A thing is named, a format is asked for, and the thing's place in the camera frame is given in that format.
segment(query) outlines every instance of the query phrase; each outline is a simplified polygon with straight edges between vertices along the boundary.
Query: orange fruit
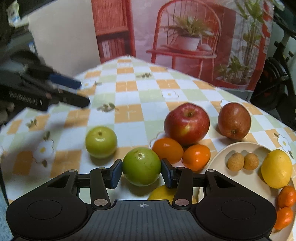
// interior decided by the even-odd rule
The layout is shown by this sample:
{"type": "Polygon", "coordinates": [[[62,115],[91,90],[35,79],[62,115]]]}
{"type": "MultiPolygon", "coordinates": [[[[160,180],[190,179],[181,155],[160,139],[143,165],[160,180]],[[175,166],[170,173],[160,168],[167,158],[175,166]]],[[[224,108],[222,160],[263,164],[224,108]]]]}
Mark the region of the orange fruit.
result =
{"type": "Polygon", "coordinates": [[[158,155],[159,159],[166,158],[171,164],[181,160],[183,148],[172,138],[161,138],[154,142],[152,150],[158,155]]]}
{"type": "Polygon", "coordinates": [[[287,227],[293,220],[293,211],[289,207],[284,207],[276,212],[276,224],[274,228],[281,230],[287,227]]]}
{"type": "Polygon", "coordinates": [[[296,202],[296,191],[292,186],[285,186],[278,197],[279,208],[292,207],[296,202]]]}
{"type": "Polygon", "coordinates": [[[192,171],[199,171],[205,167],[211,158],[211,151],[205,145],[190,146],[183,154],[183,164],[192,171]]]}

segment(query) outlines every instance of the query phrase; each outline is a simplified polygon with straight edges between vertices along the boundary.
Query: printed backdrop poster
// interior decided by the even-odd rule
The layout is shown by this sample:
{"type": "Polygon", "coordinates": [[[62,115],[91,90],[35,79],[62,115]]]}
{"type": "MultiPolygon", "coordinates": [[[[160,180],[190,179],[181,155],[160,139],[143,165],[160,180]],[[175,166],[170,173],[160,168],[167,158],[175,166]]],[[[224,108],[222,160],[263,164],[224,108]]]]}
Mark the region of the printed backdrop poster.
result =
{"type": "Polygon", "coordinates": [[[253,91],[271,33],[268,0],[92,0],[101,62],[132,55],[253,91]]]}

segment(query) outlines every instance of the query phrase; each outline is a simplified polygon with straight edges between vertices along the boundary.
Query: apple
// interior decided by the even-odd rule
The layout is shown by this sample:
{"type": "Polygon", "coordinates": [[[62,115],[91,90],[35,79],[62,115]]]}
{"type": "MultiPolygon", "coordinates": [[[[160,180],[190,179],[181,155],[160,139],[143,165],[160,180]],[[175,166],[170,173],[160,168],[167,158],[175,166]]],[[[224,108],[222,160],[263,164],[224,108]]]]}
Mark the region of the apple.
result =
{"type": "Polygon", "coordinates": [[[193,103],[184,103],[172,110],[165,118],[164,130],[168,137],[181,145],[191,145],[205,137],[210,128],[210,119],[203,108],[193,103]]]}
{"type": "Polygon", "coordinates": [[[97,126],[87,133],[85,146],[91,156],[106,158],[116,151],[117,136],[110,128],[97,126]]]}
{"type": "Polygon", "coordinates": [[[251,116],[243,105],[228,103],[219,112],[218,128],[222,135],[241,140],[251,129],[251,116]]]}
{"type": "Polygon", "coordinates": [[[160,175],[161,162],[157,154],[149,148],[137,147],[129,151],[123,159],[122,172],[133,185],[148,186],[160,175]]]}

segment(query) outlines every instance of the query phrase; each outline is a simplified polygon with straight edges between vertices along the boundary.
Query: longan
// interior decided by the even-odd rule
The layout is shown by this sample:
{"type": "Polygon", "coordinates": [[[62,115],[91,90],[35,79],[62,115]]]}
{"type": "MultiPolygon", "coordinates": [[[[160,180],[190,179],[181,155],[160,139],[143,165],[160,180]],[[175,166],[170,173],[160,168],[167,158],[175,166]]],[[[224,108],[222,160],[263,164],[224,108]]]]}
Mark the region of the longan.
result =
{"type": "Polygon", "coordinates": [[[244,166],[244,156],[241,153],[234,153],[228,158],[227,166],[229,170],[238,172],[244,166]]]}
{"type": "Polygon", "coordinates": [[[254,153],[248,153],[244,157],[244,168],[246,170],[254,170],[259,165],[259,159],[254,153]]]}

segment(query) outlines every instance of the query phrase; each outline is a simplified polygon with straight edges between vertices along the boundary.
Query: tablecloth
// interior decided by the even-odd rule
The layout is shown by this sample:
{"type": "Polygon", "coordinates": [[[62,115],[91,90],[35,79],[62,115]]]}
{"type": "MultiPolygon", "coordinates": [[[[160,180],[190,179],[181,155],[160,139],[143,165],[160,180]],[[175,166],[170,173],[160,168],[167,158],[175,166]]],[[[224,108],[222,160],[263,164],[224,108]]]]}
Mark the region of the tablecloth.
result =
{"type": "MultiPolygon", "coordinates": [[[[1,130],[1,168],[10,202],[69,169],[89,173],[97,167],[110,167],[134,147],[149,147],[163,132],[166,115],[184,102],[203,107],[210,117],[209,132],[200,143],[210,148],[211,157],[235,142],[219,134],[217,119],[221,106],[239,102],[252,118],[251,130],[243,140],[270,150],[284,150],[296,167],[293,130],[252,104],[196,78],[124,56],[90,69],[76,79],[82,83],[78,93],[90,98],[88,108],[63,103],[50,107],[46,113],[27,108],[1,130]],[[116,108],[104,112],[104,104],[114,104],[116,108]],[[97,125],[107,126],[117,135],[118,149],[111,158],[96,160],[86,151],[85,135],[97,125]]],[[[295,171],[292,180],[296,181],[295,171]]],[[[108,193],[111,202],[146,200],[162,184],[160,178],[148,187],[138,188],[122,177],[118,187],[108,193]]],[[[89,190],[82,188],[80,197],[89,202],[89,190]]]]}

